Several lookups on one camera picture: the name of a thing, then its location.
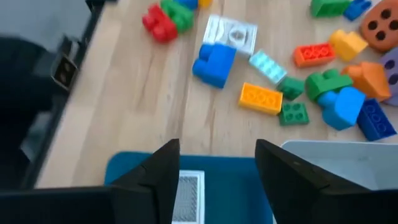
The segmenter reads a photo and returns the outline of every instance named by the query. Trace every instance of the orange building block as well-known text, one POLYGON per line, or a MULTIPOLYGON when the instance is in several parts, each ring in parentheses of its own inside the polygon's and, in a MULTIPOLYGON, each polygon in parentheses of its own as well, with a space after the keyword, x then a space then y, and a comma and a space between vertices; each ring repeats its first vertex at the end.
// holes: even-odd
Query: orange building block
POLYGON ((243 83, 239 105, 277 115, 282 107, 283 93, 243 83))
POLYGON ((213 0, 198 0, 198 5, 200 7, 208 7, 213 0))
POLYGON ((293 59, 299 68, 324 65, 335 59, 335 51, 329 43, 299 46, 293 59))
POLYGON ((383 101, 391 96, 384 67, 381 64, 361 62, 359 65, 345 67, 341 74, 349 75, 354 81, 353 86, 365 93, 368 98, 383 101))

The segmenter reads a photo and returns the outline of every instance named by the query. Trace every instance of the wooden table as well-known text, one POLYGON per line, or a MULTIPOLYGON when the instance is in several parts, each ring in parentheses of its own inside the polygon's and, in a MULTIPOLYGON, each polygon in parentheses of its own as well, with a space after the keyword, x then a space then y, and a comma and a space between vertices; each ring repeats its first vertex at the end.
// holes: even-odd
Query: wooden table
MULTIPOLYGON (((243 58, 235 60, 223 90, 191 72, 210 14, 257 24, 256 51, 264 49, 301 79, 344 63, 297 69, 294 48, 326 42, 336 29, 358 30, 358 22, 313 19, 310 0, 214 0, 196 13, 192 30, 159 45, 141 24, 151 2, 119 0, 105 7, 38 187, 102 184, 115 153, 153 152, 172 138, 180 138, 183 154, 222 156, 253 156, 258 138, 278 145, 290 139, 365 141, 358 127, 340 132, 328 127, 305 94, 296 101, 306 102, 306 126, 281 127, 276 116, 239 107, 244 82, 275 88, 243 58)), ((379 57, 368 48, 353 63, 379 57)), ((384 111, 398 128, 398 108, 384 111)), ((383 142, 397 141, 394 136, 383 142)))

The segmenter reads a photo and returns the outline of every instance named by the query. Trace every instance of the toy building block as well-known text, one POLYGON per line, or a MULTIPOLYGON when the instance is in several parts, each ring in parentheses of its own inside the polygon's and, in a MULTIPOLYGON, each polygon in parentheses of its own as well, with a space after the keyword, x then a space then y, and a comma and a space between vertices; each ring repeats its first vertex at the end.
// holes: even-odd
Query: toy building block
POLYGON ((384 71, 388 81, 391 98, 384 101, 385 103, 398 106, 398 47, 386 53, 380 63, 384 66, 384 71))
POLYGON ((299 68, 324 65, 335 59, 335 51, 329 43, 299 46, 293 59, 299 68))
POLYGON ((239 105, 277 115, 282 107, 282 93, 243 83, 239 105))
POLYGON ((397 134, 375 99, 368 99, 362 105, 358 116, 358 126, 369 141, 376 141, 397 134))
POLYGON ((350 0, 312 0, 311 15, 313 17, 341 16, 349 3, 350 0))
POLYGON ((350 32, 346 34, 342 30, 332 33, 329 43, 335 50, 335 53, 346 62, 354 59, 368 46, 368 43, 357 33, 350 32))
POLYGON ((198 0, 174 0, 190 10, 198 9, 198 0))
POLYGON ((338 91, 351 86, 353 80, 348 75, 340 75, 337 69, 329 69, 323 73, 315 72, 305 80, 305 91, 310 100, 317 100, 319 95, 327 91, 338 91))
POLYGON ((364 17, 361 34, 369 46, 387 52, 398 45, 398 1, 379 1, 364 17))
POLYGON ((200 7, 208 7, 210 6, 211 2, 213 2, 213 0, 198 0, 200 7))
POLYGON ((250 57, 249 63, 269 78, 273 84, 279 83, 287 73, 284 68, 268 57, 262 50, 250 57))
POLYGON ((142 23, 158 42, 166 43, 178 36, 177 27, 157 3, 148 8, 148 14, 142 17, 142 23))
POLYGON ((307 109, 304 103, 284 103, 279 114, 279 124, 281 126, 308 124, 307 109))
POLYGON ((353 87, 365 93, 368 98, 383 101, 391 97, 384 67, 378 63, 361 62, 359 65, 349 65, 341 74, 349 75, 354 81, 353 87))
POLYGON ((236 49, 222 44, 203 44, 199 58, 192 67, 194 75, 203 82, 218 88, 224 88, 234 62, 236 49))
POLYGON ((284 94, 284 98, 294 100, 304 92, 304 81, 293 77, 285 77, 276 89, 284 94))
POLYGON ((339 93, 328 91, 322 94, 318 104, 324 107, 323 120, 338 131, 354 126, 365 97, 353 87, 344 87, 339 93))
POLYGON ((193 27, 193 12, 191 10, 169 0, 163 0, 160 2, 160 6, 177 26, 179 34, 193 27))
POLYGON ((356 20, 364 12, 366 12, 372 6, 371 1, 367 0, 354 0, 349 4, 347 9, 344 11, 343 15, 349 21, 356 20))

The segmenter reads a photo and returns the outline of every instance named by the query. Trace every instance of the purple building block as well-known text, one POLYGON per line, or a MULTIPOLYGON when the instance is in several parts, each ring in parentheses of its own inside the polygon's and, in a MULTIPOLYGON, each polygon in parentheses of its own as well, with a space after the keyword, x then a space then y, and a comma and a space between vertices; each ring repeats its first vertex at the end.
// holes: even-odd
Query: purple building block
POLYGON ((380 59, 380 63, 384 66, 392 95, 392 97, 384 102, 393 106, 398 106, 398 47, 386 53, 380 59))

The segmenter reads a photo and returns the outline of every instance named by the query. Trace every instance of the dark blue building block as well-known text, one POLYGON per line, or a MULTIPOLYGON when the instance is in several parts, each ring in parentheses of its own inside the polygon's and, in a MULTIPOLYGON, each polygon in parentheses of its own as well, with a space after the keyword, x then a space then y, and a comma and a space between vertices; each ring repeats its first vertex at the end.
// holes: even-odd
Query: dark blue building block
POLYGON ((222 44, 203 44, 199 58, 192 66, 192 72, 203 82, 217 88, 224 88, 234 63, 236 49, 222 44))
POLYGON ((354 0, 344 11, 343 15, 349 21, 356 20, 359 16, 361 16, 364 12, 366 12, 372 6, 371 1, 367 0, 354 0))
POLYGON ((322 94, 318 104, 324 107, 323 120, 338 131, 354 126, 365 97, 353 87, 345 87, 339 93, 328 91, 322 94))
POLYGON ((359 112, 358 126, 369 141, 397 134, 375 99, 368 99, 364 102, 361 112, 359 112))
POLYGON ((198 8, 198 0, 174 0, 188 9, 196 10, 198 8))

